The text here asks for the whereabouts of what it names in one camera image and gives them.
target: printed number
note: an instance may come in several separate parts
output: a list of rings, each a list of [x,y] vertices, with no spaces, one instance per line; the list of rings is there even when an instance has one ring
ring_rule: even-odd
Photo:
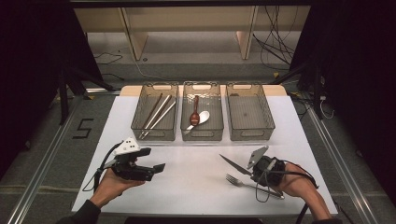
[[[88,138],[88,136],[90,135],[90,132],[91,132],[91,129],[92,129],[92,128],[81,128],[82,123],[83,123],[84,121],[93,121],[93,119],[82,119],[82,120],[79,122],[77,131],[86,131],[86,134],[85,134],[84,136],[73,136],[73,139]]]

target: storage bin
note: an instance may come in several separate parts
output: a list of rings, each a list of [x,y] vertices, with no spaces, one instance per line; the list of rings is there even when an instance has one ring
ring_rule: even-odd
[[[194,111],[194,98],[199,96],[198,113],[208,111],[209,119],[191,130],[190,116]],[[184,82],[180,129],[183,141],[221,141],[224,122],[218,82]]]
[[[228,83],[226,91],[231,140],[269,140],[275,124],[262,84]]]
[[[137,141],[175,140],[177,97],[177,83],[146,83],[143,85],[131,125]]]

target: wrist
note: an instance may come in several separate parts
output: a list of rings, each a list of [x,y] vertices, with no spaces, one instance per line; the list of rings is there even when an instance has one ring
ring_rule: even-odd
[[[90,201],[95,204],[98,208],[102,208],[110,201],[106,196],[100,194],[93,194]]]

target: gray floor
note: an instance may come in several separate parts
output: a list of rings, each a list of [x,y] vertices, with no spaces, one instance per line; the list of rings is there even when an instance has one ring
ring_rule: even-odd
[[[267,33],[258,33],[264,38]],[[274,73],[284,74],[284,70],[265,67],[262,60],[270,66],[288,68],[285,64],[264,52],[253,41],[248,60],[242,60],[234,33],[152,33],[144,49],[142,59],[134,63],[123,34],[89,34],[89,41],[94,55],[107,52],[121,55],[102,55],[96,60],[104,74],[105,82],[115,86],[141,84],[144,81],[161,80],[218,80],[220,82],[235,80],[259,80],[267,83],[274,80]],[[299,33],[289,34],[288,45],[294,48]],[[298,77],[284,83],[287,91],[297,91],[295,84]],[[85,83],[87,88],[98,88],[94,84]],[[78,105],[77,110],[65,132],[62,143],[57,148],[53,161],[44,176],[37,194],[27,209],[23,223],[53,223],[58,218],[71,215],[70,209],[77,197],[82,179],[91,162],[91,157],[106,123],[108,112],[115,94],[89,94],[81,103],[70,100],[71,105]],[[303,114],[305,107],[295,102],[296,113]],[[328,104],[324,110],[332,111]],[[326,181],[331,195],[346,211],[355,223],[364,223],[359,208],[354,204],[353,195],[338,174],[336,164],[332,160],[326,145],[323,143],[315,122],[308,113],[300,115],[301,123],[309,144],[317,159],[318,166]],[[92,128],[89,136],[84,139],[85,132],[78,131],[82,119],[90,119],[84,125]],[[60,102],[55,98],[49,106],[48,113],[42,119],[31,137],[31,148],[22,151],[13,162],[6,175],[0,181],[0,223],[7,223],[12,210],[35,175],[40,162],[46,155],[53,137],[60,129]],[[339,118],[324,119],[323,123],[329,130],[337,150],[347,161],[347,168],[352,173],[364,198],[375,215],[377,223],[395,223],[396,209],[387,197],[375,177],[367,167],[363,158],[357,156],[356,147]],[[338,215],[349,223],[344,214]],[[99,223],[123,223],[125,217],[101,215]],[[264,217],[263,223],[294,223],[296,217]],[[303,223],[310,223],[311,217],[305,217]]]

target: metal spoon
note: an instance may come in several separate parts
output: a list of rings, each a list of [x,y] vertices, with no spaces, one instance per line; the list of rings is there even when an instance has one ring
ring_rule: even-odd
[[[198,114],[198,112],[197,112],[197,109],[198,109],[198,100],[199,100],[199,96],[198,96],[198,95],[195,95],[195,99],[194,99],[194,112],[193,112],[193,113],[191,114],[191,116],[190,116],[190,124],[191,124],[192,126],[196,126],[196,125],[199,124],[200,116],[199,116],[199,114]]]
[[[202,124],[202,123],[206,122],[209,119],[209,117],[210,117],[209,111],[202,111],[199,114],[199,117],[200,117],[199,124]],[[187,131],[191,130],[193,127],[195,127],[195,126],[190,125],[190,127],[187,128]]]

